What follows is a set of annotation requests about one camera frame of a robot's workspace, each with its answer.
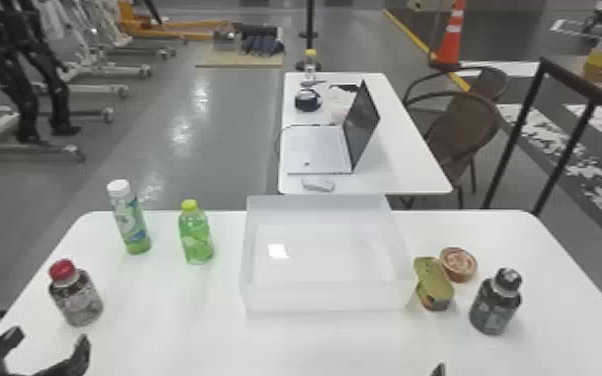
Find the brown wicker chair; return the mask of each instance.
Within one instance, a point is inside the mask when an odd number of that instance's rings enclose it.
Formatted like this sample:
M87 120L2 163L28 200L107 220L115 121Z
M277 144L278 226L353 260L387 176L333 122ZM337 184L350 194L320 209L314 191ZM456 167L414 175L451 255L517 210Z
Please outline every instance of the brown wicker chair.
M464 208L464 192L459 183L471 165L474 155L497 133L500 115L495 104L478 94L462 91L439 91L417 96L404 106L420 101L452 97L448 108L429 127L424 138L443 172L457 190L458 206ZM406 209L413 206L414 197L402 198Z
M469 93L474 93L478 95L482 95L485 98L492 100L493 102L497 102L497 100L504 94L506 89L509 86L509 76L504 73L502 70L493 68L493 67L463 67L453 70L453 72L459 71L467 71L467 70L480 70L481 73L478 74L476 80L473 85L469 88ZM402 103L406 103L409 100L409 96L413 88L425 81L431 80L436 77L445 76L448 72L437 72L427 75L425 77L419 78L413 81L408 88L406 89L406 93L402 98ZM432 113L442 113L443 111L425 109L425 108L417 108L417 107L407 107L409 113L413 112L432 112ZM472 160L469 164L470 173L471 173L471 192L476 193L477 183L476 183L476 166L474 161Z

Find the laptop screen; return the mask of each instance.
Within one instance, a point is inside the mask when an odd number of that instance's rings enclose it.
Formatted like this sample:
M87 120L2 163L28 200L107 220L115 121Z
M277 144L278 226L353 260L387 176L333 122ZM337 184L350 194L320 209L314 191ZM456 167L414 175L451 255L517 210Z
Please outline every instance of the laptop screen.
M352 107L350 107L343 123L343 133L345 134L353 169L357 166L357 162L364 153L364 149L366 149L366 145L369 143L379 121L380 115L373 103L371 93L369 93L366 83L362 81L355 101L352 102Z

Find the white table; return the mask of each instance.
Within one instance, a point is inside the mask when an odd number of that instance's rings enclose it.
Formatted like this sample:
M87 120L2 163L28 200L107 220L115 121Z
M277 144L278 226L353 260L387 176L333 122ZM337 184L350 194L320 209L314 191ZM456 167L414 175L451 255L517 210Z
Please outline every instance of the white table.
M327 80L314 89L326 96L330 84L357 84L363 80L373 97L381 120L350 175L322 175L334 182L332 194L440 195L453 188L425 140L401 104L397 93L381 73L318 73ZM328 105L315 112L303 112L294 106L294 96L304 73L286 73L282 105L282 124L327 124L331 120ZM280 150L278 191L283 194L312 194L301 184L301 175L285 170L285 150Z
M188 265L177 212L147 212L152 250L124 252L111 213L77 221L0 321L26 340L8 356L28 374L63 359L79 333L93 346L88 376L428 375L439 361L458 376L602 375L602 294L533 216L518 211L395 214L410 256L457 245L479 261L455 285L446 312L406 310L248 317L238 278L245 213L209 212L215 259ZM68 326L47 293L47 269L69 256L87 269L105 301L103 315ZM498 337L467 318L480 281L499 267L523 274L523 305Z

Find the plastic storage box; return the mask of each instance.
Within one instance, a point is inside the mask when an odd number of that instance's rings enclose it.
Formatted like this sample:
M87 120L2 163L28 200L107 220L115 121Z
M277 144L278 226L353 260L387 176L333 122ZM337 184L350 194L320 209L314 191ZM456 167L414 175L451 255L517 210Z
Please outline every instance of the plastic storage box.
M415 287L384 196L251 196L241 263L248 312L398 309Z

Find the cardboard mat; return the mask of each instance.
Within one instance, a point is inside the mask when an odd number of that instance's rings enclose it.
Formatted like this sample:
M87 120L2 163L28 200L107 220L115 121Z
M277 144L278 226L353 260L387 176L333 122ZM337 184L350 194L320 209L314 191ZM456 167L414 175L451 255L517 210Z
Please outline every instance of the cardboard mat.
M282 68L285 65L285 53L271 57L241 55L236 51L216 51L212 45L203 50L203 59L197 68Z

